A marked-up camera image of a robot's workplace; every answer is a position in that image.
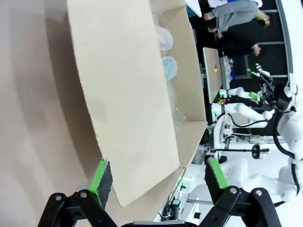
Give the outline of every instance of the black shirt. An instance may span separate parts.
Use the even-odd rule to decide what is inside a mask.
[[[241,57],[252,51],[252,47],[257,43],[249,34],[241,31],[226,31],[223,37],[218,39],[217,49],[224,52],[224,55],[235,58]]]

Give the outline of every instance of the cable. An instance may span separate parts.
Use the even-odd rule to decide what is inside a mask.
[[[292,163],[292,175],[293,175],[293,179],[294,179],[294,184],[297,187],[297,195],[298,195],[299,192],[300,192],[300,185],[299,185],[299,181],[298,181],[298,178],[297,178],[297,174],[295,172],[295,164],[294,163]]]
[[[228,115],[231,117],[232,123],[233,123],[235,126],[237,126],[238,128],[246,128],[246,127],[250,127],[250,126],[252,126],[252,125],[254,125],[254,124],[257,124],[257,123],[268,122],[268,120],[262,120],[262,121],[256,121],[256,122],[253,122],[253,123],[250,123],[250,124],[246,124],[246,125],[237,125],[237,124],[235,123],[235,121],[233,120],[232,115],[231,115],[230,113],[228,113]]]
[[[279,121],[281,119],[281,117],[283,116],[283,113],[280,113],[278,110],[275,111],[274,113],[274,127],[273,127],[273,138],[274,138],[274,143],[276,145],[276,147],[279,149],[279,151],[281,151],[283,154],[291,157],[292,159],[294,159],[294,153],[284,149],[284,147],[282,147],[282,145],[279,142],[278,139],[278,124]]]
[[[282,145],[280,144],[279,139],[278,139],[278,135],[277,135],[278,134],[278,124],[279,124],[279,121],[281,120],[281,117],[283,116],[283,114],[284,113],[281,113],[278,110],[276,110],[275,114],[274,114],[274,119],[275,119],[274,127],[273,127],[274,142],[275,142],[276,147],[279,149],[279,151],[281,151],[283,154],[291,157],[292,159],[295,159],[294,153],[284,149],[282,147]],[[292,171],[292,176],[293,176],[293,179],[294,179],[294,184],[297,187],[297,195],[298,195],[299,192],[300,192],[300,185],[299,185],[299,182],[298,182],[297,174],[295,172],[295,164],[294,163],[291,164],[291,171]],[[280,206],[284,203],[285,203],[284,201],[275,203],[275,207],[278,207],[278,206]]]

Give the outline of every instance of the cardboard box flap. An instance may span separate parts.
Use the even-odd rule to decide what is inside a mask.
[[[187,167],[192,162],[206,127],[207,122],[186,121],[177,131],[178,156],[182,167]]]
[[[179,167],[150,5],[69,0],[68,11],[85,100],[123,207]]]
[[[182,176],[183,171],[184,169],[177,169],[146,194],[124,208],[119,206],[115,192],[111,191],[105,206],[106,212],[118,226],[131,223],[135,220],[154,220],[157,213],[167,202],[172,189],[175,187],[178,178]]]
[[[176,106],[187,120],[206,121],[200,65],[186,9],[164,13],[160,17],[160,26],[169,30],[174,38],[174,45],[168,55],[173,56],[178,63],[178,73],[172,81]]]
[[[150,4],[152,10],[162,13],[186,6],[184,0],[150,0]]]

